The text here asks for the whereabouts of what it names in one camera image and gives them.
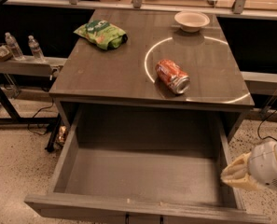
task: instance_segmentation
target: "clear plastic bottle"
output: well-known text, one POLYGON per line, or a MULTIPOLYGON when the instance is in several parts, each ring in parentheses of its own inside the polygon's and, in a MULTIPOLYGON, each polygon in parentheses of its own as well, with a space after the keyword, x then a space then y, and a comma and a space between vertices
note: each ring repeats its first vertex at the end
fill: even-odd
POLYGON ((20 46, 15 36, 11 35, 10 33, 6 33, 6 42, 15 60, 17 61, 25 60, 25 57, 23 56, 23 53, 20 49, 20 46))
POLYGON ((43 51, 40 48, 39 43, 37 42, 37 40, 32 35, 29 35, 28 38, 29 38, 28 45, 29 45, 29 48, 32 51, 34 57, 35 57, 35 61, 37 63, 45 63, 46 59, 44 57, 43 51))

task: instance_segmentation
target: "white bowl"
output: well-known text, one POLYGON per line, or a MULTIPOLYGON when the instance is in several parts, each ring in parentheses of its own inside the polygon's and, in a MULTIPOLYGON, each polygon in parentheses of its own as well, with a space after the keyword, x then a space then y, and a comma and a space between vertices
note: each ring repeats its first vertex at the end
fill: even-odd
POLYGON ((208 16, 201 12, 181 11, 176 13, 174 19, 181 25, 181 29, 185 32, 195 33, 201 27, 210 23, 208 16))

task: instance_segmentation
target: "red soda can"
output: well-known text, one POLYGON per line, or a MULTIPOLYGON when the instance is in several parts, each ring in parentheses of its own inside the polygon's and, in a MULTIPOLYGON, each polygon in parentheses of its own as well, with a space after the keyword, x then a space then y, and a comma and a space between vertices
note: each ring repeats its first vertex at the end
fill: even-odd
POLYGON ((158 77, 175 94, 186 91, 190 78, 187 72, 181 70, 180 66, 168 59, 160 60, 155 67, 158 77))

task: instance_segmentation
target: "speckled floor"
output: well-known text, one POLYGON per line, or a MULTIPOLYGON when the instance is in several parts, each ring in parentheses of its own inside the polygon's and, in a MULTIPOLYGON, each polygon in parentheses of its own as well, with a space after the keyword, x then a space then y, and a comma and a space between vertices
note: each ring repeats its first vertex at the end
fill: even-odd
MULTIPOLYGON (((37 94, 22 100, 11 100, 23 117, 31 117, 39 108, 51 104, 47 95, 34 99, 37 94)), ((54 116, 56 108, 53 106, 42 116, 54 116)), ((7 114, 0 108, 0 118, 7 114)), ((242 123, 230 143, 233 157, 248 152, 252 146, 260 143, 256 133, 260 123, 259 115, 251 113, 242 123)), ((277 113, 270 120, 263 123, 261 136, 271 135, 277 138, 277 113)), ((38 135, 31 133, 27 127, 0 127, 0 223, 89 223, 61 219, 49 219, 39 216, 24 202, 29 193, 44 194, 54 171, 61 151, 56 149, 48 153, 45 147, 50 133, 38 135)), ((277 191, 264 190, 260 192, 242 191, 242 198, 247 212, 264 214, 270 218, 272 224, 277 224, 277 191)))

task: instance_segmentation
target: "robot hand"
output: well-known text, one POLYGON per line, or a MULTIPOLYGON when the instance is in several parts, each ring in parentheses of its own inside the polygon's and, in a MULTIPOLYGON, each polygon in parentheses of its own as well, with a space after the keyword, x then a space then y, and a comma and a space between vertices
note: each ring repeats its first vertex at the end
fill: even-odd
POLYGON ((238 189, 277 189, 277 142, 266 142, 242 154, 223 170, 221 179, 238 189))

